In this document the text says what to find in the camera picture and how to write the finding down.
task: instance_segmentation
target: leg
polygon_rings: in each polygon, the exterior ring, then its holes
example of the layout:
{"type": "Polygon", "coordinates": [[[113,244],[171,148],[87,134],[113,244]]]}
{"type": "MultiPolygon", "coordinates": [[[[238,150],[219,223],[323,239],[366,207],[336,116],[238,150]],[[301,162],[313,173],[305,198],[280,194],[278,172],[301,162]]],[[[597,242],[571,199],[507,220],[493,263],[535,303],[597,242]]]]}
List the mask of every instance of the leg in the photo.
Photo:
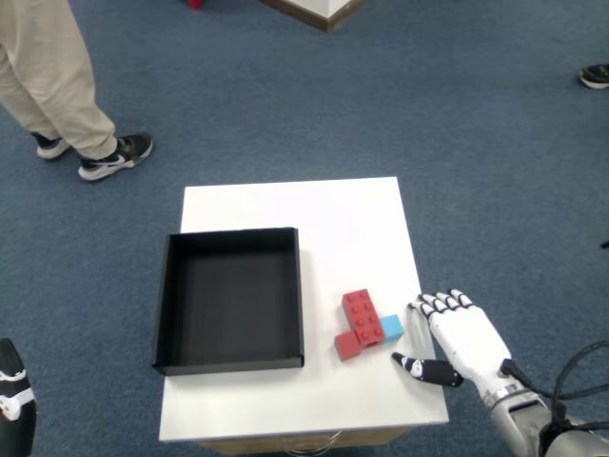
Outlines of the leg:
{"type": "Polygon", "coordinates": [[[117,146],[95,104],[93,71],[68,0],[0,0],[0,32],[16,78],[59,134],[83,156],[117,146]]]}
{"type": "Polygon", "coordinates": [[[192,10],[200,10],[203,6],[203,0],[188,0],[188,5],[192,10]]]}
{"type": "Polygon", "coordinates": [[[4,105],[24,129],[40,133],[49,139],[60,136],[45,113],[17,80],[2,45],[0,45],[0,104],[4,105]]]}

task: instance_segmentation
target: toy brick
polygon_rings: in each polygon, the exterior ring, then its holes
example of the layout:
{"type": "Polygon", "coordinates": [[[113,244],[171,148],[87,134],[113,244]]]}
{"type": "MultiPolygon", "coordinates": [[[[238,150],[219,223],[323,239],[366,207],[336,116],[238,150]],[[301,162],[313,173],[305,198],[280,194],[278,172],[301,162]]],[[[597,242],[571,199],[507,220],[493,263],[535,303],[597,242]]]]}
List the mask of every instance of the toy brick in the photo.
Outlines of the toy brick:
{"type": "Polygon", "coordinates": [[[402,337],[403,328],[397,314],[382,317],[380,321],[386,341],[397,341],[402,337]]]}
{"type": "Polygon", "coordinates": [[[341,360],[350,359],[358,355],[362,348],[360,348],[360,341],[354,331],[346,331],[341,333],[334,338],[334,347],[339,353],[341,360]]]}
{"type": "Polygon", "coordinates": [[[367,289],[343,295],[343,309],[362,348],[370,348],[384,341],[383,326],[367,289]]]}

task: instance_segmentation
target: sneaker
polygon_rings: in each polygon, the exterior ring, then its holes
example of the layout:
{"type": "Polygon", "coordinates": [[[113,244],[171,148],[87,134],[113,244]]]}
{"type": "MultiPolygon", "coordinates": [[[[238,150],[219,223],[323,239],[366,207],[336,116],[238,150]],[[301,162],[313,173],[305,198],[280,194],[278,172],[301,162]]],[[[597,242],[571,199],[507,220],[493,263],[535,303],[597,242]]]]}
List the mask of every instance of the sneaker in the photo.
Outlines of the sneaker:
{"type": "Polygon", "coordinates": [[[69,144],[63,138],[50,140],[40,133],[33,133],[32,136],[36,139],[36,143],[38,143],[36,154],[41,159],[55,160],[69,149],[69,144]]]}
{"type": "Polygon", "coordinates": [[[609,88],[609,64],[593,65],[581,69],[580,81],[590,89],[609,88]]]}
{"type": "Polygon", "coordinates": [[[116,150],[105,159],[81,158],[78,174],[86,181],[97,181],[119,169],[132,169],[150,155],[152,138],[147,133],[138,133],[117,138],[116,150]]]}

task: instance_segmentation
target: cable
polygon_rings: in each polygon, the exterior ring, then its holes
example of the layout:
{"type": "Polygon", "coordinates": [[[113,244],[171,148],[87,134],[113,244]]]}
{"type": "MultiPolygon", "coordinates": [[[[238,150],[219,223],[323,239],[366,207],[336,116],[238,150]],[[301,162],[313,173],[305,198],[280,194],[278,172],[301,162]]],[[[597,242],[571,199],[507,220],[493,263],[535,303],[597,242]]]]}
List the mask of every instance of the cable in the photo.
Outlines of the cable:
{"type": "MultiPolygon", "coordinates": [[[[571,371],[573,371],[573,369],[576,367],[576,365],[581,359],[583,359],[591,352],[594,352],[595,350],[601,348],[609,348],[609,340],[597,341],[596,343],[586,346],[585,348],[580,350],[580,352],[571,357],[567,365],[560,372],[559,378],[557,379],[556,385],[554,386],[554,392],[552,394],[552,422],[555,425],[567,426],[568,424],[568,427],[573,427],[570,425],[570,423],[568,423],[568,420],[566,419],[566,407],[562,403],[560,403],[560,392],[562,391],[562,386],[564,385],[567,376],[571,373],[571,371]]],[[[589,427],[592,426],[595,427],[594,429],[609,428],[609,424],[603,422],[581,424],[576,427],[578,427],[578,429],[580,430],[588,430],[591,429],[589,427]]]]}
{"type": "MultiPolygon", "coordinates": [[[[516,379],[518,379],[523,386],[528,388],[529,390],[533,390],[534,392],[542,395],[546,398],[552,398],[553,392],[549,392],[547,390],[542,390],[533,385],[533,382],[524,374],[524,372],[520,369],[516,362],[511,359],[505,359],[501,364],[500,368],[501,373],[505,375],[512,375],[516,379]]],[[[596,387],[585,388],[583,390],[576,390],[575,392],[563,393],[560,395],[559,400],[573,400],[575,398],[587,397],[590,395],[595,395],[597,393],[604,392],[605,390],[609,390],[609,383],[601,384],[596,387]]]]}

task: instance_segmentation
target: black box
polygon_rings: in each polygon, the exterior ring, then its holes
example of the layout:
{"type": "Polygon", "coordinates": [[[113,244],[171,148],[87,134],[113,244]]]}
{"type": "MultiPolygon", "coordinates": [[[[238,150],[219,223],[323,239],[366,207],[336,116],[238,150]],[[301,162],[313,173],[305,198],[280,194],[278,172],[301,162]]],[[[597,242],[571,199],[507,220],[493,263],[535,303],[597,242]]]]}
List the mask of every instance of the black box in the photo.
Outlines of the black box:
{"type": "Polygon", "coordinates": [[[305,364],[295,228],[169,235],[153,366],[165,375],[305,364]]]}

